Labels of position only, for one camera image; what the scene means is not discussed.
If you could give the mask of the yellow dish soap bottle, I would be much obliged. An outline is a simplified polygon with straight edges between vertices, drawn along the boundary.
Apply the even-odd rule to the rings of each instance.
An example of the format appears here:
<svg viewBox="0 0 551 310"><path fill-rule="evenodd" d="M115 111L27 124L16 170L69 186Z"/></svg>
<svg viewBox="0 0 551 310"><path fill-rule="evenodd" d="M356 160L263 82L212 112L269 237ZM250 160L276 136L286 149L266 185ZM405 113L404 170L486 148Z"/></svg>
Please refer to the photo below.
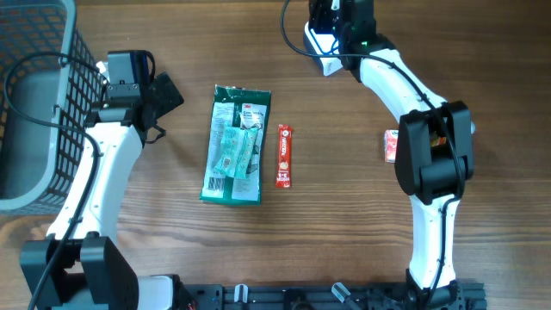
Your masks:
<svg viewBox="0 0 551 310"><path fill-rule="evenodd" d="M474 133L476 131L476 126L473 122L471 122L471 133ZM435 146L443 146L445 145L447 142L447 138L445 135L443 134L439 134L437 132L433 132L430 134L430 146L431 147L435 147Z"/></svg>

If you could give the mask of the green sponge package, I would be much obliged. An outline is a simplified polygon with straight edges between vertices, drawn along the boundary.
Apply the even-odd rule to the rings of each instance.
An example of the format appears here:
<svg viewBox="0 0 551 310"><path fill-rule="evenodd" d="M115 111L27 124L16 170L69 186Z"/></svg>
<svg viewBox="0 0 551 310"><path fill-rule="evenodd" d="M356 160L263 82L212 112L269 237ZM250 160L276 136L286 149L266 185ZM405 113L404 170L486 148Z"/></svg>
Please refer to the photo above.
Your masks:
<svg viewBox="0 0 551 310"><path fill-rule="evenodd" d="M225 205L257 205L262 200L262 156L267 132L271 92L217 85L214 89L207 164L200 200ZM221 156L225 124L258 128L246 179L226 177L214 170Z"/></svg>

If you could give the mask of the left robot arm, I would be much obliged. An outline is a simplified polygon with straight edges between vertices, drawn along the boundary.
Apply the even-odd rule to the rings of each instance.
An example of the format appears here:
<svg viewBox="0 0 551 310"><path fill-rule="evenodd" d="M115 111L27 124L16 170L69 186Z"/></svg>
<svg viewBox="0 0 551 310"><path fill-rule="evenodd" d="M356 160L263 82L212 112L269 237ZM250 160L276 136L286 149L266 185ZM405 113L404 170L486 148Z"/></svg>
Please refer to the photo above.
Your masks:
<svg viewBox="0 0 551 310"><path fill-rule="evenodd" d="M105 82L83 129L83 155L56 220L42 241L28 241L20 265L32 309L184 309L194 300L176 275L137 276L116 245L128 178L158 118L183 104L146 50L108 53Z"/></svg>

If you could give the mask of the teal snack packet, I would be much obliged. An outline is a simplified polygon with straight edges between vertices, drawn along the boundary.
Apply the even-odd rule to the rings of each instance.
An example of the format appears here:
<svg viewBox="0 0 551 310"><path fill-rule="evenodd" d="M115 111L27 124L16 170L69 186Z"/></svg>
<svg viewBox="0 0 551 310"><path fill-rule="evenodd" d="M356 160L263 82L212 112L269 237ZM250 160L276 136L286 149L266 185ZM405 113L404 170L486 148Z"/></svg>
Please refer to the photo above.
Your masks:
<svg viewBox="0 0 551 310"><path fill-rule="evenodd" d="M214 170L226 177L246 179L258 128L240 128L227 123L220 142L221 156Z"/></svg>

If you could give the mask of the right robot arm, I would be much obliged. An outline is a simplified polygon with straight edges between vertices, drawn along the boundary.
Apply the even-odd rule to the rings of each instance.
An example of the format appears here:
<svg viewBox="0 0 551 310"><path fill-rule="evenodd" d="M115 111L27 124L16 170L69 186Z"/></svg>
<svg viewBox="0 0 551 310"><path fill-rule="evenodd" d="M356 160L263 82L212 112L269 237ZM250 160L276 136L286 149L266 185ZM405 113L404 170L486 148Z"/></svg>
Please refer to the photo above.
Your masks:
<svg viewBox="0 0 551 310"><path fill-rule="evenodd" d="M339 69L371 89L399 123L394 160L413 213L408 301L416 309L458 303L453 267L455 212L474 173L472 122L464 102L447 102L406 66L376 30L371 1L311 1L305 44L325 74Z"/></svg>

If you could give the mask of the red tissue pack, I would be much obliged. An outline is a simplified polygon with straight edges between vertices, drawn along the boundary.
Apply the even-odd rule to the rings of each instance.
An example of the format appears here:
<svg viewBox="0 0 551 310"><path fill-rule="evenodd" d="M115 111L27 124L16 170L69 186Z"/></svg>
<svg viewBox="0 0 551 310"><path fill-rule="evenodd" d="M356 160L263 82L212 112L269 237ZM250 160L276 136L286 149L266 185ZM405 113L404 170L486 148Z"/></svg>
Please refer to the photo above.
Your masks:
<svg viewBox="0 0 551 310"><path fill-rule="evenodd" d="M384 133L384 157L387 163L395 162L398 134L398 130L387 130Z"/></svg>

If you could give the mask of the red coffee stick sachet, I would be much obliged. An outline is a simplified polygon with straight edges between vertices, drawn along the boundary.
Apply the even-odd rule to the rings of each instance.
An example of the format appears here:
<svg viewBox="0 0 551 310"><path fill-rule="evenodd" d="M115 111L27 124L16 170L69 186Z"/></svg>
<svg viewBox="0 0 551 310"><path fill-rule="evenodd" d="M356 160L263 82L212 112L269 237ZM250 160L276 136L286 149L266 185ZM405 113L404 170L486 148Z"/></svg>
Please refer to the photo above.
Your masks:
<svg viewBox="0 0 551 310"><path fill-rule="evenodd" d="M280 189L291 187L291 151L293 129L289 125L278 127L279 148L275 186Z"/></svg>

